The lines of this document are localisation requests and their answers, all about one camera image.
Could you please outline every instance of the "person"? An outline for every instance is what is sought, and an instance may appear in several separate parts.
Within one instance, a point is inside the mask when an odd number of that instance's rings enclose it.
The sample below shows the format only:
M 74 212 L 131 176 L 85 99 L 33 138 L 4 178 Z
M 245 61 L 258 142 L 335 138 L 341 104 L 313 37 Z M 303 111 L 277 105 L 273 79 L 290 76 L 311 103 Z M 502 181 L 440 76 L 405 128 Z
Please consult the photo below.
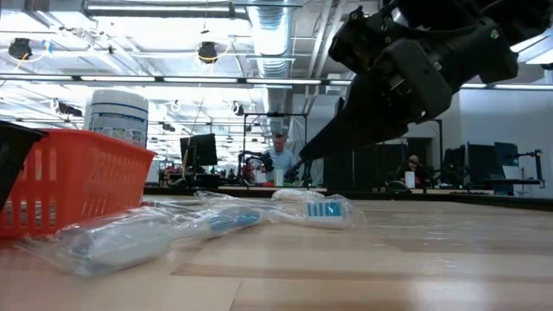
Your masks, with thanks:
M 281 169 L 283 174 L 293 168 L 296 165 L 296 157 L 294 154 L 284 148 L 288 138 L 284 134 L 275 134 L 273 136 L 273 148 L 267 150 L 270 155 L 270 159 L 273 161 L 274 169 Z M 274 170 L 272 172 L 266 172 L 267 181 L 274 181 Z
M 397 174 L 397 178 L 405 182 L 405 172 L 415 172 L 415 187 L 416 188 L 423 188 L 424 183 L 427 180 L 427 176 L 424 173 L 424 169 L 421 166 L 421 163 L 419 162 L 417 155 L 411 155 L 409 157 L 409 160 L 407 161 L 406 165 L 403 165 Z

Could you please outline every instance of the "black bin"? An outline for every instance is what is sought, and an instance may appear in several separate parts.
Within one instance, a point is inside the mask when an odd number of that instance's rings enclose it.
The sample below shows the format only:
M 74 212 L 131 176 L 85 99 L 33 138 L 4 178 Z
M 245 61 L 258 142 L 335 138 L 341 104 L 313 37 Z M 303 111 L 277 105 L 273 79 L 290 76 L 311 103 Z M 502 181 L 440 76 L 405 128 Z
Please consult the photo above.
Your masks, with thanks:
M 0 212 L 33 143 L 46 135 L 47 133 L 41 130 L 0 121 Z

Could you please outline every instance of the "wooden tabletop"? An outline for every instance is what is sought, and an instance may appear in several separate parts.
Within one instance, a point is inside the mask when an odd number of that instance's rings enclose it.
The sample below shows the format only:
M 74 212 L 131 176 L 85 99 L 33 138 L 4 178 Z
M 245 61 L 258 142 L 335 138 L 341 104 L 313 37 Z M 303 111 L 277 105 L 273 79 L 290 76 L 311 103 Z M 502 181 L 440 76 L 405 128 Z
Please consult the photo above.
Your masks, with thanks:
M 3 247 L 0 310 L 553 310 L 553 214 L 354 205 L 368 230 L 255 226 L 96 279 Z

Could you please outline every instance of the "orange plastic basket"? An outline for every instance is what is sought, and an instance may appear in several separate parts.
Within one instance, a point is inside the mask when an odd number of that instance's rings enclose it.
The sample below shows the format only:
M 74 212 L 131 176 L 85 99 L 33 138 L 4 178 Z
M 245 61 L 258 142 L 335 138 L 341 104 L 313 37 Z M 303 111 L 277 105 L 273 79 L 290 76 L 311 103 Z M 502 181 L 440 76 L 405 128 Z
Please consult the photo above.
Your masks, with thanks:
M 89 131 L 46 132 L 0 213 L 0 237 L 54 233 L 140 203 L 155 153 Z

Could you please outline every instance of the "plastic basket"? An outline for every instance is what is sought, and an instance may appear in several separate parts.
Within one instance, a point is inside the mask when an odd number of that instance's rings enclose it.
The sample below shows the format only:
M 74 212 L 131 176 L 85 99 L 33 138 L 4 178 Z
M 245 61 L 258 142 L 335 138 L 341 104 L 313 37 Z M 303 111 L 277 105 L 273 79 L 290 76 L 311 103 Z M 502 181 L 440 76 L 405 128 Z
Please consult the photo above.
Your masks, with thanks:
M 33 143 L 46 135 L 40 130 L 0 121 L 0 212 Z
M 46 132 L 0 213 L 0 237 L 54 233 L 140 203 L 155 153 L 89 131 Z

